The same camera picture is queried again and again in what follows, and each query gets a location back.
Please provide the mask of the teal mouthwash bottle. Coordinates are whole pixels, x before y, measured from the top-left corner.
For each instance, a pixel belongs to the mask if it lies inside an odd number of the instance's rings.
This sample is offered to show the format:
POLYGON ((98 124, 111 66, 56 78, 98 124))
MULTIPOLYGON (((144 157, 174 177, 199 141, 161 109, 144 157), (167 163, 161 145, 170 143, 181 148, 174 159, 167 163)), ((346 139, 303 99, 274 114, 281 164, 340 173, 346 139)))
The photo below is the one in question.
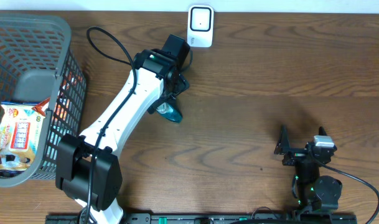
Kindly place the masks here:
POLYGON ((182 121, 182 113, 180 112, 176 100, 168 100, 156 108, 156 111, 165 119, 174 123, 182 121))

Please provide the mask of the yellow snack bag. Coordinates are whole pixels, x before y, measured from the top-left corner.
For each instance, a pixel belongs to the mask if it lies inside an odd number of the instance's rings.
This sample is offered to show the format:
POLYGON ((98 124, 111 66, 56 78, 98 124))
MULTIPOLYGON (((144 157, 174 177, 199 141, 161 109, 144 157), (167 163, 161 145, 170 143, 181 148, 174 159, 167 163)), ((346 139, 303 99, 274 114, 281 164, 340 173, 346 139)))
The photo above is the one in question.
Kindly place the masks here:
POLYGON ((3 102, 0 124, 0 176, 13 176, 27 170, 39 146, 45 113, 33 104, 3 102))

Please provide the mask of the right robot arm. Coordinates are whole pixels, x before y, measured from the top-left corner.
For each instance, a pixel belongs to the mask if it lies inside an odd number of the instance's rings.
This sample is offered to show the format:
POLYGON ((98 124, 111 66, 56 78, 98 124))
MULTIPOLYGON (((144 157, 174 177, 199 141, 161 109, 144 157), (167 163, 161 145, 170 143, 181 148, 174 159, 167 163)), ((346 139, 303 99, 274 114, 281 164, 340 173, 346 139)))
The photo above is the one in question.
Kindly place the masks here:
POLYGON ((283 156, 284 166, 295 167, 292 194, 299 201, 299 207, 291 212, 295 221, 333 222, 332 213, 338 209, 342 183, 331 176, 320 175, 319 168, 331 161, 336 150, 322 126, 314 139, 302 148, 291 147, 287 128, 281 127, 274 153, 283 156))

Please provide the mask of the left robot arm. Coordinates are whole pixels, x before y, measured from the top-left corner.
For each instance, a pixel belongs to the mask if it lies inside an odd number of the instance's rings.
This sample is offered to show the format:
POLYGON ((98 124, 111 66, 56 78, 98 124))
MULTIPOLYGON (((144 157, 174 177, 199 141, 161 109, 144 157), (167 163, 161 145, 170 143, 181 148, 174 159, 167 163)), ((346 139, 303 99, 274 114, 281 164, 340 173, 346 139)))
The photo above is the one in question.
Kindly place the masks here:
POLYGON ((119 223, 121 151, 145 113, 179 123, 177 96, 189 88, 183 64, 189 44, 170 35, 161 49, 143 50, 130 61, 129 77, 115 99, 79 136, 65 134, 57 154, 55 185, 83 208, 75 223, 119 223))

